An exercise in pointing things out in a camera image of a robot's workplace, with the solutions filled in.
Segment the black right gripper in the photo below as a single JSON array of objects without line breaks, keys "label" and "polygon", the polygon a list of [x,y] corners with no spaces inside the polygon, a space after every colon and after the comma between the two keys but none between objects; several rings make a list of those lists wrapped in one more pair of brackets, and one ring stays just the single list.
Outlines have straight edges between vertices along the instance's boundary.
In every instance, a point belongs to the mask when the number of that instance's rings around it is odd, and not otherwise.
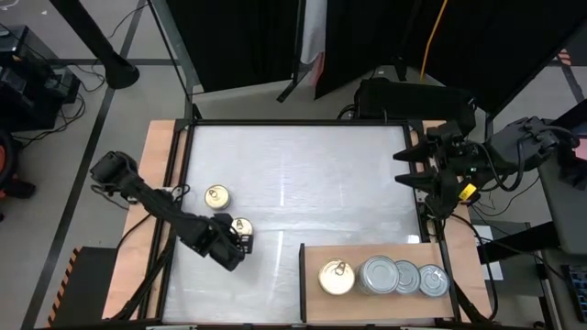
[{"label": "black right gripper", "polygon": [[[444,219],[458,205],[478,198],[480,184],[474,181],[478,170],[478,151],[465,137],[460,141],[442,144],[427,137],[424,141],[426,143],[395,153],[393,158],[406,162],[428,162],[431,159],[431,170],[398,175],[395,180],[414,189],[432,189],[425,204],[435,218]],[[462,201],[458,195],[467,183],[475,185],[477,191],[469,200]]]}]

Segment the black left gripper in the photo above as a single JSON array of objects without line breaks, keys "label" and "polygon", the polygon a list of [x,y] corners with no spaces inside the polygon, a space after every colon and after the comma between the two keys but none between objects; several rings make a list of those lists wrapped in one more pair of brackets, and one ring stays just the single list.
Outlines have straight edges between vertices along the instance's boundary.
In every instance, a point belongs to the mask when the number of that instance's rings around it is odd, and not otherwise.
[{"label": "black left gripper", "polygon": [[233,233],[233,218],[230,214],[217,213],[211,218],[212,232],[215,243],[209,252],[211,258],[228,271],[233,271],[245,254],[251,254],[254,245],[254,235],[240,235]]}]

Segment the gold Wild Planet can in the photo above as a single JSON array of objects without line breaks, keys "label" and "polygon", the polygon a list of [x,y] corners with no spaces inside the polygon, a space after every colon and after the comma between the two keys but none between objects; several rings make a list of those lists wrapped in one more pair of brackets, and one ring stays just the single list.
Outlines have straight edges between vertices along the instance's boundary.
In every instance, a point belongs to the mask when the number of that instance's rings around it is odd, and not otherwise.
[{"label": "gold Wild Planet can", "polygon": [[327,260],[317,277],[322,290],[334,296],[350,292],[355,283],[354,269],[342,258]]},{"label": "gold Wild Planet can", "polygon": [[239,238],[251,238],[254,235],[253,225],[249,219],[244,217],[236,217],[231,223],[231,230]]}]

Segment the white label silver can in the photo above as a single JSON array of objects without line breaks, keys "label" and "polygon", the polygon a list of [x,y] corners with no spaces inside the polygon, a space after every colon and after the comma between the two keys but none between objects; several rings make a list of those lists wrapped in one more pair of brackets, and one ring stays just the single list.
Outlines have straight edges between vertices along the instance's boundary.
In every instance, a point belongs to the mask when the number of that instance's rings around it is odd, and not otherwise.
[{"label": "white label silver can", "polygon": [[408,260],[398,260],[395,264],[399,274],[396,291],[403,295],[416,293],[420,288],[421,282],[418,267]]}]

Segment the teal label silver can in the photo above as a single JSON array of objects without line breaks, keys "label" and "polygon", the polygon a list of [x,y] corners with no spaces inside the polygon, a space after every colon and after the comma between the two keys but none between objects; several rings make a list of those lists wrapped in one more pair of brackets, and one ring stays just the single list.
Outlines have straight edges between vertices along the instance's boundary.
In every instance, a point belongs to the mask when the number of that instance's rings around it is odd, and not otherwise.
[{"label": "teal label silver can", "polygon": [[439,266],[427,264],[418,269],[419,290],[427,297],[437,298],[449,291],[449,277]]}]

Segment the green label silver tuna can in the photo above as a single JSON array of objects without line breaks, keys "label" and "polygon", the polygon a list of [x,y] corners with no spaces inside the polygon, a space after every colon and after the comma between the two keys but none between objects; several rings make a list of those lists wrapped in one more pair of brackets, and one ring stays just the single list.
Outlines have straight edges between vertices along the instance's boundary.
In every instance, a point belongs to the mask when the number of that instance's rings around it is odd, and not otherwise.
[{"label": "green label silver tuna can", "polygon": [[356,285],[367,295],[389,294],[399,284],[399,270],[389,257],[378,255],[363,261],[356,269]]}]

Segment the small pink-blue can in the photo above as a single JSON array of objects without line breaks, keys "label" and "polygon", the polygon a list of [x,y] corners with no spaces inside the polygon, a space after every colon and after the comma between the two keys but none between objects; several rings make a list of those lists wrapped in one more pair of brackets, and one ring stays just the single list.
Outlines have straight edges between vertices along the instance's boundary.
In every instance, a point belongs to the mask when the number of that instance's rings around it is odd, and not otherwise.
[{"label": "small pink-blue can", "polygon": [[205,191],[205,204],[213,210],[226,209],[230,201],[230,192],[224,185],[212,185]]}]

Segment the black equipment case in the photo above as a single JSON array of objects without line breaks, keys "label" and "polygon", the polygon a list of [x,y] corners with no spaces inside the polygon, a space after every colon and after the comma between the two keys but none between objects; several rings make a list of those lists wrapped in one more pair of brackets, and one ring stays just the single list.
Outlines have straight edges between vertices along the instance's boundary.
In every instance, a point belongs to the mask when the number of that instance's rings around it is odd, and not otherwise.
[{"label": "black equipment case", "polygon": [[470,92],[453,87],[362,80],[354,95],[357,119],[456,121],[466,135],[476,126],[476,101]]}]

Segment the orange black striped plate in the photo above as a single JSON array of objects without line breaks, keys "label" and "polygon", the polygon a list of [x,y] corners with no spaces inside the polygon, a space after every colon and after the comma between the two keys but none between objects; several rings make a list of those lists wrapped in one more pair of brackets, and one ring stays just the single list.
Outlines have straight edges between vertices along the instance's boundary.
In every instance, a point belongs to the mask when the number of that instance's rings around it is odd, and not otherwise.
[{"label": "orange black striped plate", "polygon": [[46,326],[100,324],[115,260],[114,248],[76,247],[66,265]]}]

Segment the black tripod stand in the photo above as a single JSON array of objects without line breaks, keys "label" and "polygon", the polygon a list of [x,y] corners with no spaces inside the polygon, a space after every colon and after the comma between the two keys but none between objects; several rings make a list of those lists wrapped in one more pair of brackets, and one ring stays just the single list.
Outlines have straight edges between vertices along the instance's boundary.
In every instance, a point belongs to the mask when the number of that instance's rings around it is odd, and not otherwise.
[{"label": "black tripod stand", "polygon": [[295,38],[293,46],[293,65],[292,65],[292,78],[287,87],[279,94],[276,101],[283,103],[293,90],[299,84],[300,78],[300,67],[301,67],[301,55],[303,47],[303,34],[305,24],[305,7],[306,0],[297,0],[297,14],[296,14],[296,26],[295,26]]}]

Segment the black backdrop curtain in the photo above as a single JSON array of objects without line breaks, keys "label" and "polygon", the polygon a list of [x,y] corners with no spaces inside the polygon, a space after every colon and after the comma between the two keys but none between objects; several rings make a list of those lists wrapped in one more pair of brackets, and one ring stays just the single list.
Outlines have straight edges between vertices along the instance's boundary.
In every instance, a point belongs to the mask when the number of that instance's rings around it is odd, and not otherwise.
[{"label": "black backdrop curtain", "polygon": [[[297,0],[166,0],[201,84],[292,76]],[[322,97],[399,58],[502,110],[587,24],[587,0],[306,0],[325,8]]]}]

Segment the black keyboard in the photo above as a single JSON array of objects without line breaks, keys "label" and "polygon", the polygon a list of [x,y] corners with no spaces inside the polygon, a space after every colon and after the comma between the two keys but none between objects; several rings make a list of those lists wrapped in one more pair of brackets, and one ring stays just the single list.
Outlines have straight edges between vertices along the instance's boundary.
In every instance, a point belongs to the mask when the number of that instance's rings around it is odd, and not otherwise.
[{"label": "black keyboard", "polygon": [[577,319],[587,324],[587,266],[562,265],[561,270]]}]

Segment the orange black machine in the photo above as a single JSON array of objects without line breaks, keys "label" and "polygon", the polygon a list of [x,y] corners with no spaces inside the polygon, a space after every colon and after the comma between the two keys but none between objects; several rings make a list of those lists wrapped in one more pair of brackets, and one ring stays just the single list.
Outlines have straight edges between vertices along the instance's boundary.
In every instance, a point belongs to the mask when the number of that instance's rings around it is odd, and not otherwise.
[{"label": "orange black machine", "polygon": [[0,199],[13,197],[28,199],[36,191],[36,186],[17,176],[18,156],[23,145],[13,136],[0,129]]}]

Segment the black computer equipment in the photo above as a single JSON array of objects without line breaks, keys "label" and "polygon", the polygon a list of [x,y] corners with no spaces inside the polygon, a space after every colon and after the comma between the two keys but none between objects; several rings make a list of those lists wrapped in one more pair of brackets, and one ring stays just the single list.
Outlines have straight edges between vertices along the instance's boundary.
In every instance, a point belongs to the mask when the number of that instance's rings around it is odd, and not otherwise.
[{"label": "black computer equipment", "polygon": [[49,129],[77,99],[80,79],[27,26],[0,26],[0,128]]}]

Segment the black aluminium rig frame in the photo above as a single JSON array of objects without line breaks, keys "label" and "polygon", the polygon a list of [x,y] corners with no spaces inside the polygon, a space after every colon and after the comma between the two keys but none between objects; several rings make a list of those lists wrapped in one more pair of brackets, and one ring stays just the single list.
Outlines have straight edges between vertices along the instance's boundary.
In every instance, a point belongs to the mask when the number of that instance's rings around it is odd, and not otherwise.
[{"label": "black aluminium rig frame", "polygon": [[229,189],[229,212],[250,220],[251,255],[234,271],[178,245],[147,305],[172,324],[428,324],[450,317],[450,298],[325,293],[323,263],[372,255],[439,263],[419,239],[415,192],[393,154],[412,140],[401,122],[174,120],[186,131],[179,184],[185,210],[203,214],[205,190]]}]

